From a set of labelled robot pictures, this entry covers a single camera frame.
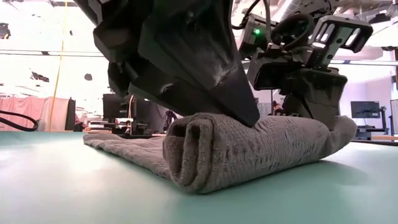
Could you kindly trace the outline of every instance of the pink curtain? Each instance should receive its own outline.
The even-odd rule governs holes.
[[[27,98],[0,98],[0,110],[10,111],[14,113],[24,114],[31,118],[38,120],[42,114],[45,98],[27,97]],[[11,116],[0,114],[0,117],[12,121],[24,127],[33,127],[32,122],[20,118],[18,116]],[[0,131],[18,131],[15,128],[0,123]]]
[[[35,120],[40,120],[38,131],[62,131],[65,130],[65,123],[68,113],[68,99],[56,98],[54,101],[53,115],[50,127],[50,114],[52,107],[52,97],[48,98],[0,98],[0,110],[10,111],[14,113],[24,114],[30,116]],[[0,117],[5,118],[13,123],[24,127],[31,128],[33,124],[18,116],[10,116],[0,114]],[[18,131],[8,125],[0,123],[0,131]]]

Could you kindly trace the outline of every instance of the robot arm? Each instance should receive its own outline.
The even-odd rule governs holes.
[[[315,26],[314,19],[321,21],[322,15],[332,14],[334,3],[317,0],[304,4],[280,23],[266,23],[248,12],[241,24],[245,32],[238,50],[231,25],[232,0],[75,2],[97,26],[93,32],[95,45],[109,60],[109,84],[119,95],[134,93],[183,116],[221,113],[253,126],[259,112],[249,80],[257,90],[280,89],[287,95],[287,111],[318,119],[330,127],[314,107],[334,108],[346,78],[332,73],[323,66],[325,63],[318,66],[325,50],[312,48],[308,37],[320,24]],[[328,17],[321,25],[331,21],[338,24],[334,19]],[[338,31],[346,24],[339,23]],[[360,26],[364,35],[354,46],[356,50],[365,44],[370,27]],[[257,29],[266,35],[257,35]],[[246,57],[251,58],[248,77],[241,62]]]

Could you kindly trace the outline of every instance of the gray towel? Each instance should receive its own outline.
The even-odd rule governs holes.
[[[127,140],[87,134],[83,139],[184,191],[205,194],[332,155],[356,131],[351,119],[335,120],[333,131],[313,119],[286,116],[261,118],[248,128],[224,115],[198,113],[175,121],[166,137]]]

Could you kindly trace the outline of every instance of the cable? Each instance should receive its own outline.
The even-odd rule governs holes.
[[[63,52],[63,45],[65,43],[65,31],[67,29],[67,9],[68,9],[68,2],[65,1],[65,13],[63,15],[63,27],[62,27],[62,42],[61,42],[61,53],[60,53],[60,64],[58,66],[58,72],[57,72],[57,79],[55,81],[55,88],[54,88],[54,94],[52,97],[52,105],[51,105],[51,111],[50,111],[50,124],[49,124],[49,131],[51,131],[51,126],[52,126],[52,114],[54,112],[54,104],[55,104],[55,97],[57,96],[57,88],[58,88],[58,81],[60,79],[60,72],[61,72],[61,64],[62,64],[62,52]]]
[[[134,95],[131,95],[131,97],[130,97],[130,101],[129,101],[129,114],[128,114],[128,116],[127,116],[127,118],[128,119],[131,119],[131,101],[134,99]],[[131,121],[130,121],[130,126],[129,125],[127,125],[127,128],[129,128],[130,129],[130,135],[132,134],[132,123],[131,123]]]
[[[37,121],[35,121],[35,119],[31,118],[30,116],[26,116],[23,114],[19,114],[19,113],[13,113],[13,112],[8,112],[8,111],[2,111],[0,110],[0,114],[6,114],[6,115],[11,115],[11,116],[18,116],[21,118],[25,118],[28,119],[29,121],[31,121],[33,123],[33,128],[27,128],[27,127],[23,127],[19,124],[13,123],[9,120],[7,120],[6,118],[0,118],[0,123],[4,123],[8,126],[11,126],[15,129],[18,129],[20,131],[28,131],[28,132],[32,132],[32,131],[36,131],[37,128],[39,127],[39,124],[37,123]]]
[[[271,39],[271,9],[269,7],[269,2],[268,0],[262,0],[264,2],[264,6],[266,7],[266,38],[268,43],[272,43]]]
[[[297,25],[297,21],[307,22],[307,27],[299,37],[284,46],[284,50],[286,51],[292,50],[295,47],[299,47],[308,40],[308,36],[313,32],[315,28],[313,17],[308,14],[294,14],[293,16],[289,16],[288,18],[281,21],[272,30],[271,38],[274,40],[274,42],[276,42],[276,44],[280,45],[282,42],[282,38],[279,37],[279,35],[282,36],[284,32],[291,31],[292,28]]]
[[[232,25],[232,29],[241,30],[244,29],[246,26],[246,19],[250,15],[250,12],[254,9],[254,7],[260,2],[260,0],[255,0],[248,8],[248,10],[244,13],[242,22],[238,26]]]

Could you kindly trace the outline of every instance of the table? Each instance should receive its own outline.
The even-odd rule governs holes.
[[[398,141],[398,136],[388,136],[388,135],[383,135],[383,136],[373,136],[372,140],[390,140],[390,141]]]
[[[398,220],[398,148],[350,143],[322,162],[209,195],[83,145],[0,133],[0,223],[383,223]]]

